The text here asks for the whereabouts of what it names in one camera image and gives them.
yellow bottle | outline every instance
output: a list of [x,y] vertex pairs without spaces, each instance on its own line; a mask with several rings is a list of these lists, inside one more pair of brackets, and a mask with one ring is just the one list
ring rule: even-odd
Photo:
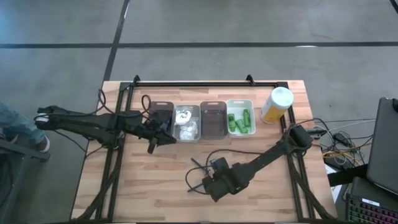
[[261,119],[265,123],[275,123],[293,104],[293,93],[284,87],[275,88],[261,110]]

person's leg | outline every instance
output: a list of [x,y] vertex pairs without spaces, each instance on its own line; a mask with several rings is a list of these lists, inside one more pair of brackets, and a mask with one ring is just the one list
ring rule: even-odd
[[37,146],[44,144],[46,148],[48,139],[44,132],[37,129],[36,125],[25,116],[2,102],[0,102],[0,128],[8,139],[20,134],[26,136],[32,144]]

wooden table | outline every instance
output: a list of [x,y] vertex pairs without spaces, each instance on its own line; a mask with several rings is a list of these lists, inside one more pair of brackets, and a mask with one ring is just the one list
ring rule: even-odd
[[[296,122],[312,119],[304,82],[288,81],[294,93]],[[104,82],[106,105],[115,108],[120,82]],[[171,101],[174,105],[199,105],[202,101],[250,99],[254,103],[256,133],[251,138],[226,138],[223,141],[200,141],[197,144],[172,144],[147,153],[148,142],[127,135],[124,147],[114,222],[274,222],[295,221],[292,187],[286,157],[281,157],[259,171],[249,187],[237,195],[223,197],[215,203],[208,195],[187,193],[185,173],[195,165],[190,158],[203,162],[215,149],[237,149],[264,152],[281,137],[280,124],[265,124],[260,110],[272,87],[145,87],[135,88],[132,110],[142,110],[141,96],[150,95],[153,101]],[[313,122],[303,124],[313,127]],[[90,143],[88,152],[100,145]],[[100,150],[84,163],[72,218],[78,217],[98,193],[103,175],[106,150]],[[255,156],[221,152],[229,164],[248,162]],[[336,216],[335,205],[319,148],[312,147],[304,157],[310,188],[329,213]],[[196,170],[188,178],[199,184],[203,172]],[[300,198],[305,217],[307,209],[303,193]]]

concrete floor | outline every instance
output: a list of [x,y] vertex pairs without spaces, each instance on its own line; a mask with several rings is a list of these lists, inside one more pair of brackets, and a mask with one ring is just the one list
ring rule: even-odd
[[[111,43],[122,4],[1,1],[0,44]],[[397,20],[388,0],[133,0],[120,42],[398,41]],[[48,105],[91,111],[109,52],[0,49],[0,100],[30,118]],[[375,118],[380,97],[398,96],[396,58],[398,47],[119,49],[110,79],[132,80],[136,74],[143,80],[242,80],[247,74],[258,80],[302,79],[314,116]],[[344,131],[367,136],[373,124]],[[63,137],[48,135],[50,161],[32,166],[13,223],[69,218],[83,153]],[[86,145],[82,137],[71,137]]]

green object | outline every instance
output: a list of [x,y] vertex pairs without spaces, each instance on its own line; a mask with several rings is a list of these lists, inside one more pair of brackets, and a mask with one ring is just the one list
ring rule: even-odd
[[236,123],[235,123],[235,115],[234,114],[229,114],[228,115],[228,126],[229,126],[231,131],[235,131]]
[[239,119],[239,120],[237,120],[235,122],[236,122],[236,125],[238,126],[239,131],[242,134],[247,134],[248,133],[248,129],[244,126],[244,123],[243,123],[242,119]]
[[246,127],[250,127],[250,114],[248,109],[243,110],[243,122]]

